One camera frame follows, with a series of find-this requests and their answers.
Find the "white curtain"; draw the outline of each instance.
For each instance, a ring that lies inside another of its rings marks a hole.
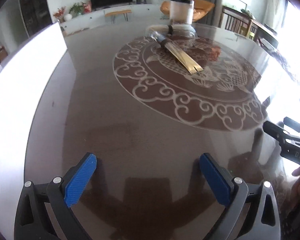
[[[264,23],[278,31],[281,28],[286,0],[268,0]]]

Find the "tv stand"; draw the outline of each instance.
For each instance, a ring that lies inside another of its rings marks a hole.
[[[111,6],[110,8],[97,9],[91,13],[79,15],[70,21],[61,23],[60,25],[66,30],[67,35],[70,35],[80,30],[93,29],[99,26],[111,24],[111,19],[109,17],[105,17],[105,15],[115,11],[125,10],[131,10],[129,22],[133,20],[145,20],[147,18],[159,20],[162,17],[160,5],[125,4],[121,6]]]

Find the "transparent jar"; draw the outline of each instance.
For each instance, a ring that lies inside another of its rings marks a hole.
[[[193,12],[193,0],[171,0],[170,24],[192,24]]]

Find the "orange chair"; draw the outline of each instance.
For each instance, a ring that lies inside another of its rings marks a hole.
[[[194,0],[193,22],[196,22],[207,15],[214,7],[214,4],[205,0]],[[170,14],[170,1],[164,1],[160,10],[164,15]]]

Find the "glossy table surface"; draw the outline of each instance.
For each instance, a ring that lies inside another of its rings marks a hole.
[[[280,147],[261,127],[286,116],[300,122],[300,88],[253,41],[200,24],[193,26],[208,44],[202,53],[221,48],[215,60],[201,59],[206,72],[193,80],[171,66],[158,68],[158,46],[142,37],[158,23],[163,21],[66,37],[68,52],[34,117],[25,181],[47,183],[92,152],[96,172],[72,206],[92,239],[202,239],[223,211],[198,169],[197,159],[208,152],[247,183],[269,180],[285,213],[298,165],[280,157]],[[133,48],[136,38],[146,44]],[[149,51],[140,61],[125,57],[143,46]],[[132,52],[121,57],[127,48]],[[147,85],[141,84],[144,72],[117,71],[136,62],[147,68]],[[151,95],[140,96],[156,85]]]

